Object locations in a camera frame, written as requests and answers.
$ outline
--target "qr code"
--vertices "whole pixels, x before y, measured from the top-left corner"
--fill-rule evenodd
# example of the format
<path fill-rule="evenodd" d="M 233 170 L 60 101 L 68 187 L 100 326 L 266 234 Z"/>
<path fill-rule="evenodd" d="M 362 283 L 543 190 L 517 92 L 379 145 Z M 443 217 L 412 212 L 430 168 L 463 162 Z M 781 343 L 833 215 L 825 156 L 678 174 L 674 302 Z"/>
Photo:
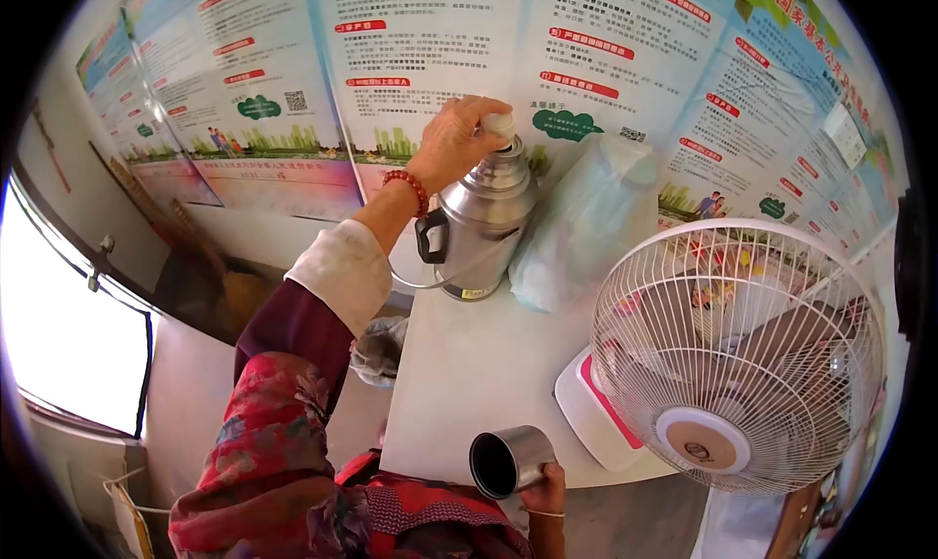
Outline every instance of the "qr code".
<path fill-rule="evenodd" d="M 627 138 L 631 140 L 632 142 L 644 142 L 644 137 L 645 137 L 645 134 L 643 134 L 641 131 L 636 131 L 635 129 L 629 129 L 629 128 L 626 128 L 625 126 L 623 126 L 621 130 L 619 130 L 619 135 L 622 136 L 623 138 Z"/>
<path fill-rule="evenodd" d="M 290 111 L 308 111 L 310 107 L 306 104 L 306 96 L 302 91 L 284 91 L 283 96 L 287 98 L 287 108 Z"/>

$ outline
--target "red bead bracelet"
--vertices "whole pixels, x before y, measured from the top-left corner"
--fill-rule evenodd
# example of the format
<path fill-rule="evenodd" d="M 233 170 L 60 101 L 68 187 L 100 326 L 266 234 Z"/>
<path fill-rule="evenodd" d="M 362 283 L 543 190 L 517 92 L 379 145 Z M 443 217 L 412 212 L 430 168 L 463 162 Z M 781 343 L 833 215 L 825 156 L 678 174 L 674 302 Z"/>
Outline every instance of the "red bead bracelet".
<path fill-rule="evenodd" d="M 416 210 L 416 218 L 420 219 L 427 216 L 429 211 L 429 199 L 427 198 L 427 190 L 423 188 L 423 185 L 420 184 L 420 181 L 414 178 L 413 174 L 407 173 L 407 171 L 389 171 L 384 175 L 384 182 L 381 183 L 383 187 L 392 180 L 404 180 L 408 185 L 416 190 L 416 198 L 420 201 L 420 207 Z"/>

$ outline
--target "white sleeve cuff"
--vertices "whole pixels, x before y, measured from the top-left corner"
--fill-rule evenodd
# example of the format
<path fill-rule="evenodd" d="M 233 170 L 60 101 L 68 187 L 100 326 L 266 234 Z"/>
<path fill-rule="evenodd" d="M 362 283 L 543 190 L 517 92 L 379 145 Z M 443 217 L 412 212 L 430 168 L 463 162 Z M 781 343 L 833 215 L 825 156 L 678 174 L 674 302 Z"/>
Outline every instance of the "white sleeve cuff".
<path fill-rule="evenodd" d="M 391 269 L 378 240 L 353 219 L 320 232 L 284 278 L 316 295 L 357 338 L 391 292 Z"/>

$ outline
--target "stainless steel cup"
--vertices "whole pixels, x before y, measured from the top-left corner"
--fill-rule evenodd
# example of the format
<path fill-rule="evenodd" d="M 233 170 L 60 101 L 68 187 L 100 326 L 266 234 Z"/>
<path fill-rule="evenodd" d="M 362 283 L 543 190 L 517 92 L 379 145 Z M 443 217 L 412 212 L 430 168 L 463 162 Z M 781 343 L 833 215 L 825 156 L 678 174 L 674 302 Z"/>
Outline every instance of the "stainless steel cup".
<path fill-rule="evenodd" d="M 551 440 L 531 425 L 481 433 L 469 448 L 475 485 L 493 500 L 504 500 L 543 481 L 544 465 L 551 461 L 557 461 Z"/>

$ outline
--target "sleeve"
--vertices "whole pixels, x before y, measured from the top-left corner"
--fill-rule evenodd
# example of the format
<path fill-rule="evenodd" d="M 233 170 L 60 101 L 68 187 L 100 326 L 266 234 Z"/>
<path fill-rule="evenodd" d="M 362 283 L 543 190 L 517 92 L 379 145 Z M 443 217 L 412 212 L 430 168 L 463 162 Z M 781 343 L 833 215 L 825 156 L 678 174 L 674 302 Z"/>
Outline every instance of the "sleeve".
<path fill-rule="evenodd" d="M 315 362 L 329 383 L 326 410 L 332 413 L 352 339 L 361 336 L 390 289 L 390 267 L 368 227 L 348 219 L 321 232 L 241 334 L 234 382 L 256 354 L 296 354 Z"/>
<path fill-rule="evenodd" d="M 325 425 L 352 340 L 390 292 L 389 266 L 371 231 L 346 220 L 322 232 L 285 278 L 237 342 L 215 448 L 170 516 L 178 550 L 224 548 L 269 528 L 305 533 L 303 513 L 338 488 Z"/>

